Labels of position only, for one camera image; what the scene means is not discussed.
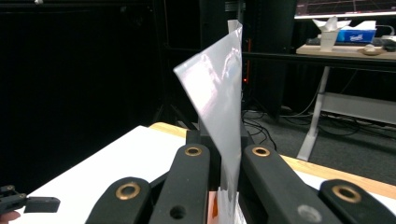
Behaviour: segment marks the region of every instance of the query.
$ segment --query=wooden table edge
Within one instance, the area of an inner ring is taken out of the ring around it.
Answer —
[[[186,138],[187,129],[180,128],[171,124],[157,122],[149,126],[150,129],[161,131],[164,133],[170,133],[179,137]],[[346,172],[334,170],[325,166],[317,165],[307,161],[297,160],[287,156],[281,156],[283,160],[295,171],[299,171],[305,174],[314,175],[324,179],[344,179],[351,183],[354,183],[361,188],[379,194],[385,197],[389,197],[396,200],[396,186],[382,183],[366,177],[349,174]]]

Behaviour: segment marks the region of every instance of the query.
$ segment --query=finger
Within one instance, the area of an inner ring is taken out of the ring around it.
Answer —
[[[20,216],[21,216],[21,214],[19,214],[18,212],[12,211],[12,212],[5,213],[5,214],[1,215],[0,221],[12,221],[12,220],[17,219]]]

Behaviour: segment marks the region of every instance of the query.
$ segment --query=white table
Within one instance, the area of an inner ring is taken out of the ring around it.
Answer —
[[[21,217],[12,223],[83,224],[113,182],[126,176],[153,181],[169,170],[177,150],[184,144],[182,134],[177,136],[139,126],[29,195],[60,199],[57,213],[24,214],[21,209]],[[316,189],[325,180],[296,173]],[[396,200],[373,195],[396,214]]]
[[[358,49],[362,49],[362,47],[334,46],[331,52],[325,52],[320,51],[320,46],[303,45],[297,49],[296,53],[318,56],[396,60],[396,52],[386,52],[376,56],[367,56],[359,53]],[[318,120],[320,111],[322,110],[361,119],[372,119],[380,122],[396,124],[395,102],[326,92],[326,84],[330,69],[330,66],[325,66],[320,80],[320,87],[315,103],[314,114],[311,120],[311,126],[297,155],[297,158],[300,160],[309,160],[309,156],[311,155],[312,148],[314,147],[318,136]]]

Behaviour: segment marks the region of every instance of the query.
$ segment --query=monitor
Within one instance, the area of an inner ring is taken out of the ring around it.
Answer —
[[[320,19],[396,15],[396,0],[298,0],[294,18]]]

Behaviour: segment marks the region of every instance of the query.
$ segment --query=blue box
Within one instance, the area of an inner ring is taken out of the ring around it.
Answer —
[[[375,30],[340,30],[337,42],[371,43]]]

